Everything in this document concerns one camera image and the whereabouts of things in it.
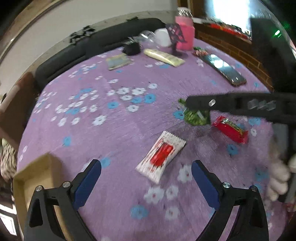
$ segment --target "floral tablecloth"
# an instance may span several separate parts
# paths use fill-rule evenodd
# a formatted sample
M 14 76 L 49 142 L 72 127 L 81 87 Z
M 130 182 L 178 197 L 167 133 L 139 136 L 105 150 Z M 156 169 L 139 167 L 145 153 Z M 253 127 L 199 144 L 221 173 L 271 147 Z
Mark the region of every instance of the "floral tablecloth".
M 222 182 L 239 188 L 254 184 L 264 197 L 270 123 L 225 113 L 250 131 L 249 142 L 238 145 L 211 126 L 185 123 L 177 100 L 196 94 L 268 90 L 229 55 L 200 40 L 195 45 L 227 61 L 247 84 L 232 87 L 190 53 L 185 64 L 176 68 L 141 53 L 132 57 L 132 64 L 108 71 L 105 59 L 119 54 L 119 48 L 78 64 L 44 88 L 22 137 L 18 171 L 51 152 L 72 180 L 86 163 L 99 159 L 102 174 L 79 209 L 97 240 L 196 240 L 214 212 L 192 178 L 191 164 L 197 159 Z M 220 114 L 211 113 L 211 120 Z M 164 130 L 187 143 L 155 185 L 135 167 Z M 267 217 L 270 240 L 276 240 L 285 223 L 279 203 L 273 204 Z

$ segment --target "white round object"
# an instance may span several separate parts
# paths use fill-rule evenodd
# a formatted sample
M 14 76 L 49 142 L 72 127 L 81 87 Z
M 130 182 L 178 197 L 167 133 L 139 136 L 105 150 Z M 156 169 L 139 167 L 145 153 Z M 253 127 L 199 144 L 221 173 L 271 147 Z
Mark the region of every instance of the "white round object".
M 161 47 L 170 47 L 172 45 L 166 28 L 159 28 L 155 30 L 155 41 Z

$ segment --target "black couch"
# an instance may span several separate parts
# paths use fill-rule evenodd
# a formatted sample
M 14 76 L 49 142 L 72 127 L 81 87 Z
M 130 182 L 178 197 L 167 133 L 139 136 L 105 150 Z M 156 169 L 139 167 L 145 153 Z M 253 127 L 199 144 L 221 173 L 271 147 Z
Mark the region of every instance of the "black couch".
M 95 55 L 102 54 L 122 46 L 128 37 L 138 36 L 142 31 L 155 31 L 165 24 L 157 18 L 133 19 L 82 38 L 41 64 L 35 73 L 39 90 L 76 64 Z

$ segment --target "cardboard box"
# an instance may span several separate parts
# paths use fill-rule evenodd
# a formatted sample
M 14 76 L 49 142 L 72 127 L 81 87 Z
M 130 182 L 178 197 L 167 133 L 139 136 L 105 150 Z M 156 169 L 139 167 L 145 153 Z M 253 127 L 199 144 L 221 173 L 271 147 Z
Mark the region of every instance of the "cardboard box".
M 38 185 L 42 185 L 45 189 L 62 185 L 64 179 L 61 170 L 61 161 L 57 157 L 46 153 L 32 161 L 26 168 L 15 175 L 13 180 L 13 195 L 15 198 L 17 218 L 22 232 L 24 232 L 27 212 L 35 188 Z M 60 208 L 54 206 L 54 209 L 65 238 L 71 241 Z

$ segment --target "screw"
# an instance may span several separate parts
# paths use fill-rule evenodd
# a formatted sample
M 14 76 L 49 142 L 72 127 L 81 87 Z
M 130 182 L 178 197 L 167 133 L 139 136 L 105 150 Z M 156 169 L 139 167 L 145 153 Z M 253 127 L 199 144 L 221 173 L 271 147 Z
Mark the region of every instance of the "screw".
M 70 185 L 71 185 L 70 182 L 64 182 L 64 183 L 63 183 L 63 187 L 64 187 L 64 188 L 67 188 L 67 187 L 69 187 Z
M 254 191 L 254 192 L 257 192 L 258 188 L 256 186 L 251 186 L 251 190 Z
M 231 187 L 230 183 L 228 183 L 228 182 L 224 182 L 224 183 L 222 183 L 222 185 L 225 188 L 230 188 Z
M 210 102 L 209 102 L 209 106 L 213 106 L 214 104 L 216 104 L 216 101 L 214 99 L 212 99 Z
M 37 186 L 37 187 L 35 188 L 35 190 L 36 190 L 37 192 L 41 191 L 41 190 L 42 190 L 42 186 Z

